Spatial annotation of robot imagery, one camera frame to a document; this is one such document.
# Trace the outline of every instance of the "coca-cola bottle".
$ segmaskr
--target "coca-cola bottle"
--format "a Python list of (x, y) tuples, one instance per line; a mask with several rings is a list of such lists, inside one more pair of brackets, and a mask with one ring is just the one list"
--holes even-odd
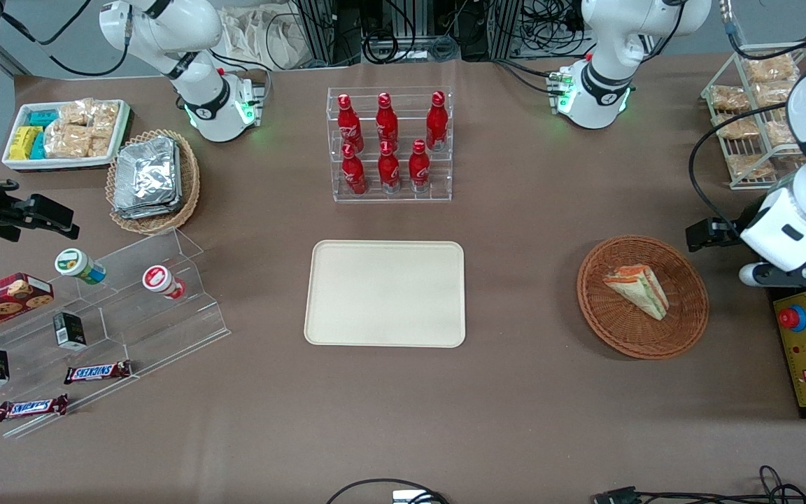
[(400, 162), (394, 156), (389, 141), (382, 141), (379, 148), (381, 156), (378, 157), (378, 175), (381, 177), (381, 190), (393, 195), (400, 191)]
[(344, 154), (344, 162), (341, 163), (341, 171), (344, 172), (344, 181), (353, 194), (364, 195), (369, 190), (369, 184), (365, 180), (365, 172), (362, 170), (362, 162), (356, 157), (354, 146), (345, 143), (341, 147), (341, 153)]
[(359, 125), (359, 116), (356, 115), (350, 105), (350, 96), (346, 94), (338, 95), (338, 128), (341, 130), (341, 138), (345, 144), (353, 146), (355, 153), (361, 153), (365, 146), (362, 140), (362, 128)]
[(409, 182), (412, 190), (417, 193), (428, 191), (431, 185), (428, 182), (428, 169), (431, 160), (425, 153), (425, 140), (416, 140), (412, 143), (412, 156), (409, 156)]
[(428, 136), (426, 143), (428, 149), (439, 152), (447, 148), (447, 122), (450, 115), (445, 106), (446, 96), (444, 92), (435, 90), (431, 95), (431, 111), (428, 111)]
[(383, 92), (378, 95), (378, 115), (375, 116), (375, 125), (378, 127), (378, 141), (389, 141), (390, 147), (396, 153), (400, 144), (397, 142), (397, 113), (390, 106), (390, 95)]

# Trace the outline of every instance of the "brown tabletop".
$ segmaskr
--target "brown tabletop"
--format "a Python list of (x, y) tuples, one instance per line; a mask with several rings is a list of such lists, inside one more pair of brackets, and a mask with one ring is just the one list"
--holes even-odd
[[(806, 421), (796, 418), (774, 316), (764, 291), (737, 279), (747, 249), (688, 257), (711, 316), (698, 345), (674, 360), (611, 350), (575, 297), (580, 261), (600, 240), (637, 233), (685, 250), (684, 228), (709, 214), (686, 159), (709, 127), (698, 93), (725, 58), (645, 64), (629, 108), (602, 131), (553, 117), (540, 93), (492, 64), (278, 73), (263, 126), (220, 144), (192, 130), (167, 79), (19, 78), (19, 104), (121, 98), (135, 111), (134, 134), (188, 138), (202, 189), (183, 230), (204, 248), (204, 286), (233, 334), (31, 436), (0, 438), (0, 503), (318, 504), (381, 476), (460, 503), (585, 502), (629, 484), (755, 491), (762, 463), (806, 488)], [(333, 202), (326, 89), (383, 84), (455, 86), (451, 203)], [(751, 198), (723, 188), (714, 141), (698, 169), (727, 211)], [(0, 167), (7, 176), (22, 194), (76, 210), (76, 245), (90, 255), (141, 238), (108, 219), (102, 171)], [(308, 344), (310, 254), (322, 239), (460, 243), (464, 344)], [(52, 258), (73, 244), (39, 230), (0, 240), (0, 277), (53, 277)], [(389, 502), (390, 487), (342, 501)]]

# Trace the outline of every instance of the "bottle cap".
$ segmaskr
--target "bottle cap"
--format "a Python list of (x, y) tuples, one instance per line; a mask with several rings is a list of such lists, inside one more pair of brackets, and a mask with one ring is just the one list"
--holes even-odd
[(79, 248), (68, 248), (55, 258), (55, 270), (67, 277), (80, 274), (89, 264), (89, 256)]
[(173, 274), (162, 265), (150, 267), (141, 275), (141, 283), (153, 293), (165, 291), (173, 283)]

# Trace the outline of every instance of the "foil-wrapped food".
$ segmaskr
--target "foil-wrapped food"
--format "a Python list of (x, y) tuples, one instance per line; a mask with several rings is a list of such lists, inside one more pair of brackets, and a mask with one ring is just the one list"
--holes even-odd
[(114, 212), (124, 219), (172, 214), (182, 208), (179, 146), (157, 136), (120, 150), (114, 174)]

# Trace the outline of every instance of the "wicker basket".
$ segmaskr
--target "wicker basket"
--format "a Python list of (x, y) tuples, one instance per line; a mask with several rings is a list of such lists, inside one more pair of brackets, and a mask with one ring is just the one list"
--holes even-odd
[[(615, 293), (602, 278), (624, 265), (648, 265), (671, 307), (661, 321)], [(672, 246), (644, 236), (618, 236), (591, 250), (577, 279), (580, 309), (596, 335), (623, 354), (671, 358), (696, 344), (707, 326), (705, 285)]]
[[(146, 235), (153, 235), (162, 232), (165, 229), (172, 227), (178, 228), (188, 221), (198, 205), (198, 195), (201, 194), (201, 175), (198, 170), (198, 159), (195, 153), (192, 152), (192, 147), (189, 146), (188, 141), (182, 137), (181, 134), (169, 131), (156, 129), (154, 131), (146, 131), (143, 134), (132, 137), (126, 144), (138, 144), (142, 141), (148, 141), (159, 135), (170, 137), (179, 144), (179, 168), (182, 172), (182, 198), (183, 206), (176, 213), (167, 213), (164, 215), (155, 215), (153, 217), (145, 217), (143, 219), (124, 219), (117, 215), (114, 211), (111, 212), (111, 220), (115, 221), (122, 229), (128, 232), (137, 232)], [(105, 186), (105, 197), (108, 198), (108, 203), (113, 207), (114, 205), (114, 176), (116, 170), (116, 157), (111, 160), (111, 166), (108, 168), (108, 185)]]

